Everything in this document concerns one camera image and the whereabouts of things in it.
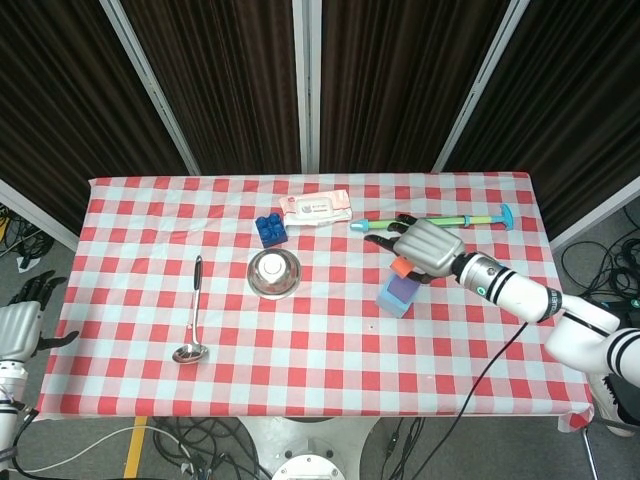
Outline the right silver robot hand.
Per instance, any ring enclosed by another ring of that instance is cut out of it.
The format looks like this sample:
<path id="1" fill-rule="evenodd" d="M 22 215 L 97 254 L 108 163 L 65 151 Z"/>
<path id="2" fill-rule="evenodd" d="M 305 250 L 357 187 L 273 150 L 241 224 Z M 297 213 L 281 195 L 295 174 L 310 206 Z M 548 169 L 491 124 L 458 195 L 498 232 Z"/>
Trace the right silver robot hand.
<path id="1" fill-rule="evenodd" d="M 466 255 L 458 236 L 424 218 L 400 214 L 387 230 L 399 236 L 385 238 L 369 233 L 364 240 L 406 259 L 412 264 L 406 276 L 420 284 L 452 275 L 454 262 Z"/>

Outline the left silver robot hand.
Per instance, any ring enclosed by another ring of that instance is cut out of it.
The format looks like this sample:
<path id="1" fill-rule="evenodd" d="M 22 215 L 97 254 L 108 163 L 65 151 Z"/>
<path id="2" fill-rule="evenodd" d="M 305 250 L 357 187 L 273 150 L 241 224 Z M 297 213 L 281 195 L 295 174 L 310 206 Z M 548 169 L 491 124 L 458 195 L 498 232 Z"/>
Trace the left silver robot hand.
<path id="1" fill-rule="evenodd" d="M 42 336 L 42 314 L 54 289 L 67 281 L 54 274 L 48 270 L 30 278 L 0 307 L 0 361 L 26 362 L 39 351 L 65 347 L 79 336 L 77 330 L 64 337 Z"/>

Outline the medium purple cube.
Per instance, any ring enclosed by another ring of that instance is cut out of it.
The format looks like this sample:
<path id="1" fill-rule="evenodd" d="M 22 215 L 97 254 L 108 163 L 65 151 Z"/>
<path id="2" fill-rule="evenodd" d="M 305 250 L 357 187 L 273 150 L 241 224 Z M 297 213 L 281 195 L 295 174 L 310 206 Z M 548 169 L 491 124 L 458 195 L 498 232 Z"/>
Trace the medium purple cube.
<path id="1" fill-rule="evenodd" d="M 398 301 L 410 304 L 419 287 L 419 283 L 409 279 L 408 277 L 401 278 L 394 275 L 389 283 L 388 292 Z"/>

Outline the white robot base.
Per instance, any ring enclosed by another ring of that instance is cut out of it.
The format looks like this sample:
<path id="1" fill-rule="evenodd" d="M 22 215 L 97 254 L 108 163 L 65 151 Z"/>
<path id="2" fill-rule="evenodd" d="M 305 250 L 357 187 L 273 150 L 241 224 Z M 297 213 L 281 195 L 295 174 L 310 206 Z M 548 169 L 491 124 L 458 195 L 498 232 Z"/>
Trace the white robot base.
<path id="1" fill-rule="evenodd" d="M 376 417 L 242 417 L 271 480 L 360 480 Z"/>

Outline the green cyan water pump toy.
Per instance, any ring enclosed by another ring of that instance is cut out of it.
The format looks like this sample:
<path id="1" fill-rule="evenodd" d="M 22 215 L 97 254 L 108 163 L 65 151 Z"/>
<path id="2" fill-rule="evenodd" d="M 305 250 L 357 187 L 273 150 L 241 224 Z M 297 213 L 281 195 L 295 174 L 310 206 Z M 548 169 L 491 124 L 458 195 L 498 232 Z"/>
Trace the green cyan water pump toy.
<path id="1" fill-rule="evenodd" d="M 514 227 L 514 217 L 510 207 L 507 204 L 500 205 L 500 213 L 498 215 L 489 216 L 473 216 L 473 215 L 459 215 L 459 216 L 433 216 L 425 217 L 425 220 L 438 225 L 442 228 L 469 228 L 475 225 L 492 225 L 501 224 L 506 230 L 511 230 Z M 349 228 L 351 231 L 368 233 L 374 230 L 386 230 L 391 231 L 391 225 L 398 223 L 401 225 L 413 225 L 417 219 L 408 214 L 398 214 L 392 219 L 361 219 L 350 223 Z"/>

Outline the large light blue cube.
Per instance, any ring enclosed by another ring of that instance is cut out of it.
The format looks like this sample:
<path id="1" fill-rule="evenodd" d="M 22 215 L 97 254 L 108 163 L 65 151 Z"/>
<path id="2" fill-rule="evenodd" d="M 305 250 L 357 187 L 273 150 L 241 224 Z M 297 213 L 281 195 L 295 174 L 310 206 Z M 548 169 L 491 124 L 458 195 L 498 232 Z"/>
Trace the large light blue cube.
<path id="1" fill-rule="evenodd" d="M 393 276 L 391 275 L 381 288 L 376 298 L 376 304 L 392 316 L 402 318 L 408 312 L 413 301 L 410 304 L 402 303 L 388 292 L 388 286 Z"/>

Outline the pink wet wipes pack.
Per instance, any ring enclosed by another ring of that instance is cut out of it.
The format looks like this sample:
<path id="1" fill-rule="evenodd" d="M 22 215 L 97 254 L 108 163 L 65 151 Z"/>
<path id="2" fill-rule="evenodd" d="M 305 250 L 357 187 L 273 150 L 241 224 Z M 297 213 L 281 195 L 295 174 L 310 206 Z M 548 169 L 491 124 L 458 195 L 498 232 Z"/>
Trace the pink wet wipes pack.
<path id="1" fill-rule="evenodd" d="M 288 195 L 279 199 L 285 226 L 323 226 L 352 219 L 346 190 Z"/>

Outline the blue toy building brick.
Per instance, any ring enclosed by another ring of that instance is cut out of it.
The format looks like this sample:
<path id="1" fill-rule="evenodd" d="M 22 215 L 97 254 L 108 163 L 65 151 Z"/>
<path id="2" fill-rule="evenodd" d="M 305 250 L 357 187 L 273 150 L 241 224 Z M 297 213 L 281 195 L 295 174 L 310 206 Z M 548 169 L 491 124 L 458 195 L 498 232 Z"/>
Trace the blue toy building brick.
<path id="1" fill-rule="evenodd" d="M 259 234 L 260 242 L 265 249 L 284 244 L 288 241 L 283 218 L 277 212 L 256 218 L 255 226 Z"/>

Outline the red white checkered tablecloth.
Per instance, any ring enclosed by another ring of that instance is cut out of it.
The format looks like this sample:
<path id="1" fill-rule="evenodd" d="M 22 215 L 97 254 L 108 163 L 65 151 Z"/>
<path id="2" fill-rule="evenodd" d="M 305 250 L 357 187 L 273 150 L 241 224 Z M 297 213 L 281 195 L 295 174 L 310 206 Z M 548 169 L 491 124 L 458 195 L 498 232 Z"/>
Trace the red white checkered tablecloth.
<path id="1" fill-rule="evenodd" d="M 588 424 L 584 376 L 544 350 L 552 323 L 519 320 L 451 279 L 420 288 L 402 318 L 376 298 L 391 253 L 345 223 L 293 229 L 298 288 L 276 301 L 246 279 L 261 249 L 254 221 L 287 195 L 346 190 L 355 218 L 493 215 L 511 230 L 463 229 L 469 248 L 550 287 L 559 284 L 524 173 L 324 174 L 98 178 L 91 193 L 39 408 L 46 419 L 94 416 L 552 416 Z M 198 334 L 191 342 L 196 257 Z"/>

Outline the dark brown partition panel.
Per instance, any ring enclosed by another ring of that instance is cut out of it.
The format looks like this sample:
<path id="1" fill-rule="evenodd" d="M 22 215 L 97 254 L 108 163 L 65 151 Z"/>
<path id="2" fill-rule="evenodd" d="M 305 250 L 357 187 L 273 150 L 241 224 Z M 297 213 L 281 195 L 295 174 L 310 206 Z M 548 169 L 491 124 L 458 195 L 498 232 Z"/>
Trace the dark brown partition panel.
<path id="1" fill-rule="evenodd" d="M 323 0 L 322 173 L 432 170 L 509 0 Z"/>
<path id="2" fill-rule="evenodd" d="M 640 0 L 530 0 L 445 168 L 527 173 L 551 239 L 640 176 Z"/>
<path id="3" fill-rule="evenodd" d="M 0 180 L 79 233 L 90 180 L 186 173 L 99 0 L 0 0 Z"/>
<path id="4" fill-rule="evenodd" d="M 301 171 L 291 0 L 121 0 L 200 171 Z"/>

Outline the yellow floor tape strip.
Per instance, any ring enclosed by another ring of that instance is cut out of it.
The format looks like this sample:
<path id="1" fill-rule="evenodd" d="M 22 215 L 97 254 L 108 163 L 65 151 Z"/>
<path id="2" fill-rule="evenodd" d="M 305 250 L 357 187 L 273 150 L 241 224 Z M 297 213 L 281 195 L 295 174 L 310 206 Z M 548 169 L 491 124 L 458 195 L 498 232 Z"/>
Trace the yellow floor tape strip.
<path id="1" fill-rule="evenodd" d="M 124 479 L 133 479 L 138 474 L 147 421 L 148 418 L 146 416 L 139 416 L 134 419 L 123 472 Z"/>

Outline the stainless steel bowl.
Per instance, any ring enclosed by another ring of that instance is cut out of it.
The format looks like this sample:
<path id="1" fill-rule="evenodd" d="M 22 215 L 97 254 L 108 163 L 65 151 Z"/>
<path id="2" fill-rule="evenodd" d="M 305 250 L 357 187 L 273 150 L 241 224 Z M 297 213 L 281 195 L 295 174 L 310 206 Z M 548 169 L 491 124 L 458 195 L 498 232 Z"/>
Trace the stainless steel bowl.
<path id="1" fill-rule="evenodd" d="M 247 281 L 256 295 L 278 300 L 291 295 L 298 288 L 301 273 L 301 264 L 292 252 L 269 248 L 251 259 Z"/>

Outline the white black sneaker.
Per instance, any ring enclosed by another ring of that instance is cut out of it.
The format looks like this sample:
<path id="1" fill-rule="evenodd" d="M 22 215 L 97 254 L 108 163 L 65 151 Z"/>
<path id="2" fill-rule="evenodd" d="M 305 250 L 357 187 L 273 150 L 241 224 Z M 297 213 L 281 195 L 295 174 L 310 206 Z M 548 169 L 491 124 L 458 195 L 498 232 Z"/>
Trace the white black sneaker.
<path id="1" fill-rule="evenodd" d="M 640 420 L 633 417 L 622 405 L 608 375 L 586 375 L 591 396 L 601 417 L 619 424 L 640 427 Z"/>

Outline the grey metal table leg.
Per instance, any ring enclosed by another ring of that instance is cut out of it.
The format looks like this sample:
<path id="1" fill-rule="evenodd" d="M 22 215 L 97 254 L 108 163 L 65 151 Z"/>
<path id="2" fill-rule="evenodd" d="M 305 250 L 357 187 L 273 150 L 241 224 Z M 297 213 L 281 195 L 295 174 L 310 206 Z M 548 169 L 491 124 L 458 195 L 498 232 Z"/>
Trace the grey metal table leg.
<path id="1" fill-rule="evenodd" d="M 591 480 L 599 480 L 597 467 L 596 467 L 593 451 L 592 451 L 592 448 L 591 448 L 591 445 L 590 445 L 589 436 L 588 436 L 588 429 L 587 428 L 583 428 L 581 430 L 581 439 L 582 439 L 583 446 L 584 446 L 584 449 L 585 449 L 585 454 L 586 454 L 586 458 L 587 458 L 587 462 L 588 462 L 588 468 L 589 468 Z"/>

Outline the white partition frame post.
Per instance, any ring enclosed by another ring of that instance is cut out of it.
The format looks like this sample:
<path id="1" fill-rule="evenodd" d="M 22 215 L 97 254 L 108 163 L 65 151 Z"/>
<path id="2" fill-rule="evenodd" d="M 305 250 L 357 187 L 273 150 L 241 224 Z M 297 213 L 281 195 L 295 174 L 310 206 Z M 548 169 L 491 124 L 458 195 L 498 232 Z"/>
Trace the white partition frame post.
<path id="1" fill-rule="evenodd" d="M 608 197 L 549 242 L 553 253 L 640 196 L 640 176 Z"/>
<path id="2" fill-rule="evenodd" d="M 121 0 L 98 0 L 156 113 L 180 155 L 188 173 L 200 176 L 194 156 Z"/>
<path id="3" fill-rule="evenodd" d="M 79 237 L 27 197 L 0 179 L 0 203 L 75 252 Z"/>
<path id="4" fill-rule="evenodd" d="M 505 14 L 489 45 L 466 99 L 453 123 L 446 141 L 432 167 L 432 173 L 441 173 L 466 130 L 496 67 L 517 30 L 531 0 L 509 0 Z"/>
<path id="5" fill-rule="evenodd" d="M 321 146 L 322 0 L 292 0 L 301 171 L 317 174 Z"/>

